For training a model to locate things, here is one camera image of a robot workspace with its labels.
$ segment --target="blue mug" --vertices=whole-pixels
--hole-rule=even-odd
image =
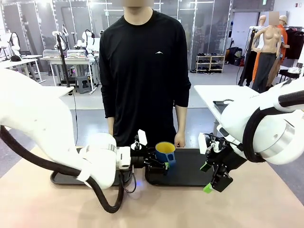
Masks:
[[[168,162],[170,166],[175,165],[175,146],[170,142],[160,142],[155,146],[156,158],[160,162]]]

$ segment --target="black pants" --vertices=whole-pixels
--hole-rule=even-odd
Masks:
[[[252,81],[253,68],[255,67],[255,62],[257,58],[257,52],[251,51],[247,58],[248,59],[246,59],[246,63],[241,78],[238,82],[240,86],[243,85],[245,79],[246,79],[246,86],[250,85],[250,82]]]
[[[258,61],[255,82],[252,89],[260,94],[266,91],[269,72],[276,60],[275,53],[261,53]]]

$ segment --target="gray stool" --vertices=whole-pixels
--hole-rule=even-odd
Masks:
[[[80,94],[89,93],[91,89],[91,84],[89,79],[87,77],[76,77],[77,84],[79,85],[79,88],[76,86],[76,92],[79,90]]]

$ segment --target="shoe rack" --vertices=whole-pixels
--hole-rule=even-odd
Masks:
[[[224,63],[225,63],[225,56],[196,56],[195,70],[196,73],[203,71],[221,71],[222,73],[224,68]],[[218,66],[218,65],[220,65],[220,68],[213,69],[214,66]]]

